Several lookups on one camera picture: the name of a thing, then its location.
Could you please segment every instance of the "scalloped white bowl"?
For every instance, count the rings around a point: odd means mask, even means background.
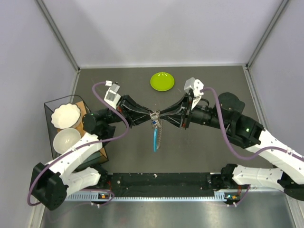
[[[52,124],[61,130],[75,128],[81,122],[80,108],[76,104],[62,104],[52,114]]]

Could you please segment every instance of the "round white bowl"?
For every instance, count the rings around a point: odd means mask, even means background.
[[[52,114],[52,124],[58,129],[75,128],[81,122],[80,108],[76,104],[62,104]]]
[[[55,136],[53,147],[57,153],[63,154],[81,139],[80,133],[74,128],[66,128]]]

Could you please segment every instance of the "gray floor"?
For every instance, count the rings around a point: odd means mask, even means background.
[[[175,85],[171,90],[158,92],[151,88],[150,78],[157,72],[174,76]],[[121,86],[119,94],[128,94],[138,104],[158,110],[183,96],[184,83],[190,77],[200,79],[205,87],[213,87],[218,95],[227,91],[234,93],[246,104],[243,114],[257,120],[241,66],[82,69],[76,94],[82,96],[92,110],[102,109],[104,106],[94,97],[91,88],[94,83],[111,80]],[[104,97],[106,90],[100,86],[99,95]],[[212,94],[206,93],[204,98],[214,105]],[[116,126],[115,135],[119,135],[125,127],[123,123]],[[127,136],[106,146],[110,161],[104,167],[110,172],[218,172],[227,163],[271,167],[261,157],[251,161],[234,157],[217,129],[192,123],[189,129],[183,130],[165,122],[161,148],[157,153],[153,152],[152,137],[150,122],[134,127]],[[236,150],[244,156],[251,155],[240,148]]]
[[[295,228],[280,192],[251,192],[237,208],[222,202],[113,202],[106,207],[65,202],[41,228]]]

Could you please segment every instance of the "white wall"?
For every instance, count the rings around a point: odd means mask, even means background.
[[[304,1],[292,0],[251,69],[272,132],[304,155]]]
[[[51,159],[45,101],[68,95],[75,71],[34,0],[0,1],[0,227],[27,226],[33,167]]]
[[[247,63],[280,0],[44,0],[81,67]]]

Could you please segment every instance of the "yellow-green bowl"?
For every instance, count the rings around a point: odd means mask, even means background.
[[[167,91],[174,86],[174,77],[169,73],[159,72],[151,77],[150,84],[157,91]]]

